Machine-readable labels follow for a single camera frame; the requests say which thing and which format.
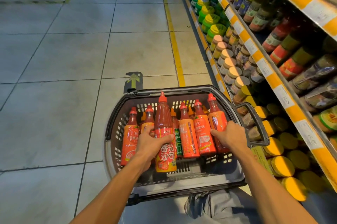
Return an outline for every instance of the sauce bottle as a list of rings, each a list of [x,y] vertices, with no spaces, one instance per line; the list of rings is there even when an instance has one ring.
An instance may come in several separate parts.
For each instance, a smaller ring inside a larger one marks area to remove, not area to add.
[[[173,128],[175,133],[175,141],[176,141],[176,157],[182,157],[183,156],[183,150],[181,148],[181,139],[180,139],[180,133],[179,133],[179,121],[177,119],[177,114],[174,111],[174,108],[171,108],[171,118],[173,122]]]
[[[227,127],[225,113],[219,109],[216,98],[213,96],[213,94],[208,94],[207,101],[210,105],[208,120],[210,122],[211,128],[220,132],[225,131]],[[230,151],[228,148],[221,145],[217,137],[214,138],[214,142],[218,153],[227,153]]]
[[[194,111],[192,110],[191,106],[188,107],[188,116],[190,119],[194,119]]]
[[[211,126],[205,115],[201,102],[196,99],[194,106],[196,108],[196,116],[194,117],[194,127],[196,129],[196,139],[198,141],[199,153],[209,154],[216,153],[215,144],[211,135]]]
[[[151,105],[148,105],[147,109],[145,110],[145,121],[141,124],[141,132],[144,131],[145,127],[154,125],[153,120],[153,108]]]
[[[154,121],[154,137],[160,138],[174,134],[173,122],[167,98],[162,91],[158,100],[157,113]],[[161,146],[156,156],[156,172],[174,172],[176,165],[176,144],[174,141]]]
[[[129,121],[124,127],[121,166],[125,166],[136,153],[138,135],[139,126],[137,124],[137,111],[136,107],[132,107]]]
[[[181,145],[183,148],[184,158],[200,157],[198,144],[196,140],[196,130],[193,121],[187,113],[187,106],[185,103],[180,105],[181,117],[179,121],[179,132],[181,138]]]

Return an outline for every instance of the basket handle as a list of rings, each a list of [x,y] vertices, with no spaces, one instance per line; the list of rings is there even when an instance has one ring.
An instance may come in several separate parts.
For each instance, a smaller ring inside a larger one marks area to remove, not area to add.
[[[264,127],[264,125],[262,124],[262,120],[261,118],[259,117],[259,115],[256,113],[255,109],[253,108],[253,106],[248,103],[248,102],[243,102],[243,103],[240,103],[236,106],[234,106],[235,109],[238,109],[239,107],[246,107],[249,114],[251,114],[254,122],[255,122],[255,125],[261,135],[261,141],[249,141],[249,143],[251,145],[257,145],[257,146],[268,146],[270,141],[269,141],[269,136],[267,134],[267,131]]]

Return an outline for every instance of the shopping basket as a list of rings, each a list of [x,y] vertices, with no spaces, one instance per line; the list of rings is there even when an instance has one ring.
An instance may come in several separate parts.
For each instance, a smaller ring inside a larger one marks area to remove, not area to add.
[[[194,106],[196,99],[209,108],[208,94],[212,93],[219,108],[225,112],[227,120],[232,120],[244,126],[235,109],[245,106],[251,113],[262,137],[262,141],[249,142],[253,145],[268,145],[269,139],[262,120],[249,103],[233,106],[217,88],[211,85],[178,87],[154,90],[133,90],[122,96],[116,104],[107,123],[104,143],[104,163],[109,179],[121,170],[121,150],[123,128],[127,124],[131,107],[136,106],[139,115],[148,105],[157,109],[160,92],[163,91],[171,108],[179,109],[180,103]],[[244,186],[245,175],[238,160],[232,153],[201,156],[194,159],[178,159],[177,171],[157,173],[154,166],[144,172],[138,179],[127,205],[134,205],[142,201],[154,200],[177,195],[214,191],[225,188]]]

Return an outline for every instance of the red bottle cap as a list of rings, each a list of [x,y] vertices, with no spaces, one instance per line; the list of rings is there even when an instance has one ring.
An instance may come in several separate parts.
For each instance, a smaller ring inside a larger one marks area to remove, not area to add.
[[[198,99],[196,99],[196,101],[194,102],[194,105],[202,105],[202,104]]]
[[[160,93],[160,97],[159,97],[158,102],[167,102],[167,97],[165,96],[163,91],[161,91],[161,93]]]
[[[131,107],[130,114],[137,114],[136,107]]]
[[[153,112],[153,108],[151,105],[148,105],[147,109],[145,110],[145,112]]]
[[[185,105],[184,102],[182,102],[182,103],[180,104],[180,108],[179,108],[179,109],[187,109],[187,106]]]
[[[212,93],[209,93],[207,101],[210,102],[211,100],[216,100],[216,98],[213,96]]]

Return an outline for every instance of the orange label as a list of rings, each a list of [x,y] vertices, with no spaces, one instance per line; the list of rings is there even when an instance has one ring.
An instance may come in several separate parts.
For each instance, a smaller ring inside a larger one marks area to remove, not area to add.
[[[193,121],[191,119],[180,120],[179,132],[184,158],[200,157]]]
[[[136,153],[139,126],[126,125],[124,127],[121,166],[125,166]]]
[[[212,112],[208,115],[211,128],[223,132],[227,127],[227,119],[223,111]],[[230,150],[221,145],[217,137],[214,137],[214,142],[218,153],[227,153]]]
[[[141,124],[141,132],[144,131],[147,126],[154,126],[154,123],[149,122]]]
[[[199,153],[216,153],[214,141],[211,135],[211,126],[206,115],[196,115],[194,118],[196,140],[198,141]]]
[[[154,137],[160,138],[173,133],[173,128],[160,128],[154,130]],[[175,140],[161,146],[156,156],[156,172],[174,172],[176,165],[176,144]]]

